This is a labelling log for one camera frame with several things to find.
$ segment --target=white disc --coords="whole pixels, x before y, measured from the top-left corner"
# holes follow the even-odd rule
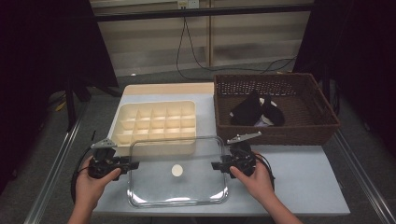
[[[183,174],[183,167],[181,165],[176,164],[172,167],[172,175],[174,176],[181,176]]]

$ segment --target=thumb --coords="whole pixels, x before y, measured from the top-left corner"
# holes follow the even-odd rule
[[[117,178],[117,176],[119,176],[121,173],[121,168],[116,168],[113,171],[111,171],[110,173],[108,173],[108,175],[105,175],[102,180],[105,184],[110,183],[113,179]]]
[[[238,180],[246,185],[246,183],[248,182],[248,177],[244,173],[242,173],[240,170],[238,170],[238,168],[234,166],[230,167],[230,171]]]

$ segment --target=hand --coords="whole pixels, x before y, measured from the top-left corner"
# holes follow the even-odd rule
[[[84,161],[82,165],[83,169],[78,175],[76,183],[76,205],[93,210],[102,196],[105,186],[119,176],[121,170],[117,168],[100,179],[92,178],[89,176],[88,169],[86,168],[90,165],[91,158],[89,157]]]
[[[261,202],[262,199],[275,194],[268,171],[261,162],[256,161],[256,169],[251,176],[244,175],[244,173],[234,166],[230,167],[230,171],[246,186],[251,196],[259,202]]]

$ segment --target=transparent plastic container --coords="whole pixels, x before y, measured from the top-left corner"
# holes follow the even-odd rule
[[[182,153],[175,153],[175,148]],[[144,150],[162,153],[135,155]],[[131,145],[130,154],[132,161],[140,162],[139,168],[129,173],[132,206],[222,203],[227,198],[226,175],[211,165],[224,154],[223,142],[216,136],[138,141]]]
[[[122,105],[110,139],[129,147],[140,140],[195,136],[195,102],[174,101]]]

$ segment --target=basket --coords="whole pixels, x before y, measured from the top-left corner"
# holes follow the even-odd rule
[[[231,110],[256,90],[271,94],[282,110],[285,124],[277,127],[231,124]],[[224,141],[237,134],[262,135],[249,139],[253,145],[323,145],[340,127],[340,121],[310,74],[215,75],[217,135]]]

